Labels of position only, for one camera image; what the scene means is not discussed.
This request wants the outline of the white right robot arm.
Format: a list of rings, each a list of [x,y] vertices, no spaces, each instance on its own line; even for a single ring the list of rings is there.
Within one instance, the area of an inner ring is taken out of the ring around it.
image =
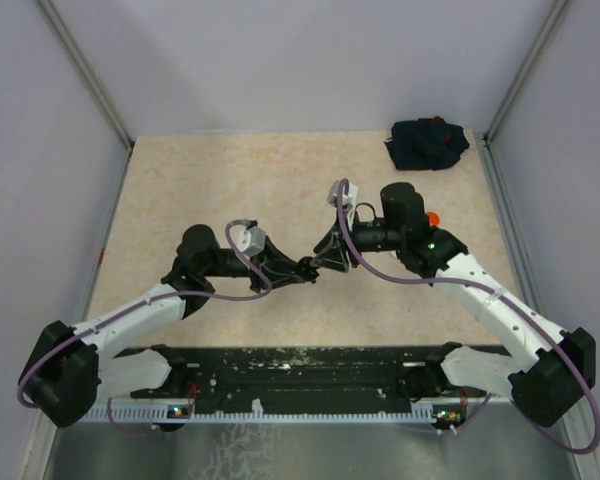
[[[446,293],[506,350],[500,355],[445,345],[426,372],[434,393],[479,389],[511,400],[529,420],[551,427],[593,388],[592,335],[546,319],[503,287],[465,244],[437,226],[412,184],[385,186],[380,192],[383,214],[367,222],[357,214],[357,194],[355,185],[340,180],[327,195],[336,220],[315,248],[327,267],[346,272],[362,264],[367,252],[392,252],[413,273],[410,284],[427,284]]]

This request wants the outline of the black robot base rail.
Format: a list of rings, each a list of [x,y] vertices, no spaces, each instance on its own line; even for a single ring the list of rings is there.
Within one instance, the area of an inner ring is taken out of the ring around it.
[[[171,347],[172,377],[129,392],[133,400],[193,401],[198,414],[408,413],[424,398],[479,398],[429,372],[432,346]]]

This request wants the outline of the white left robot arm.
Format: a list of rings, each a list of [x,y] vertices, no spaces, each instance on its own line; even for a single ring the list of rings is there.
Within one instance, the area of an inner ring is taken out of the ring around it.
[[[148,292],[125,306],[92,320],[68,326],[61,321],[41,332],[17,383],[17,399],[37,408],[57,427],[82,419],[98,403],[143,390],[181,394],[188,384],[185,363],[164,345],[127,355],[125,349],[156,330],[180,322],[210,299],[238,301],[219,294],[210,278],[246,278],[259,300],[276,288],[313,283],[318,277],[309,257],[294,261],[250,220],[237,240],[222,248],[204,224],[189,227],[176,249],[171,270]]]

